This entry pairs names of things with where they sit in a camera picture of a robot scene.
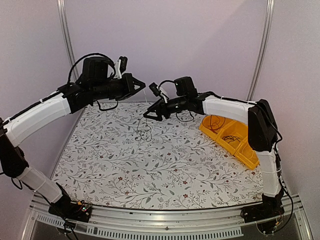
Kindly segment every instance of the metal pole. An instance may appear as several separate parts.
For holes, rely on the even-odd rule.
[[[272,17],[273,17],[273,13],[274,13],[274,5],[275,5],[275,0],[268,0],[259,55],[258,55],[258,59],[257,59],[256,65],[255,65],[250,89],[249,89],[248,95],[246,97],[247,101],[251,101],[253,99],[254,94],[255,94],[255,90],[256,90],[256,87],[258,84],[262,64],[263,64],[266,49],[267,49],[268,39],[269,39],[269,35],[270,35]]]

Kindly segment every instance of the zip tie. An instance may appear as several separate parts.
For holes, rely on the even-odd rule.
[[[261,172],[262,172],[263,174],[277,174],[277,173],[281,172],[281,170],[282,170],[282,167],[281,167],[279,170],[274,171],[274,172],[268,172],[268,171],[262,171],[262,170],[261,170]]]

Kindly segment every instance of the black bracket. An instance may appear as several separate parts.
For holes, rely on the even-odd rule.
[[[251,223],[284,214],[285,210],[281,201],[283,195],[283,189],[281,189],[275,197],[269,197],[262,194],[261,204],[243,207],[241,210],[241,217],[244,219],[244,222]]]
[[[0,128],[0,162],[2,171],[10,178],[20,176],[24,170],[29,167],[25,160],[25,154],[20,147],[14,147],[8,139],[7,129],[2,126]]]

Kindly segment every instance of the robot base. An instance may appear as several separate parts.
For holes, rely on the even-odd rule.
[[[72,202],[67,192],[60,186],[62,197],[50,204],[49,213],[63,219],[88,223],[92,213],[92,204],[85,201]]]
[[[242,208],[241,217],[244,219],[244,222],[250,223],[284,214],[285,210],[281,202],[283,195],[283,189],[275,197],[262,195],[261,204]]]
[[[52,206],[49,208],[49,213],[52,215],[56,215],[58,217],[64,217],[66,219],[88,223],[92,213],[91,204],[90,203],[82,204],[81,208],[85,208],[85,211],[83,211],[82,209],[79,209],[79,207],[80,206],[77,202],[76,203],[71,202],[69,205],[69,209],[70,209],[69,214],[61,215],[57,213],[57,211],[55,210],[56,208]]]

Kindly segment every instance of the table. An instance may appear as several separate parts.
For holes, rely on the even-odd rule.
[[[261,200],[260,167],[249,170],[202,133],[203,115],[146,122],[142,114],[149,106],[87,107],[52,179],[74,200],[102,206],[182,210]],[[141,133],[149,129],[151,135]]]

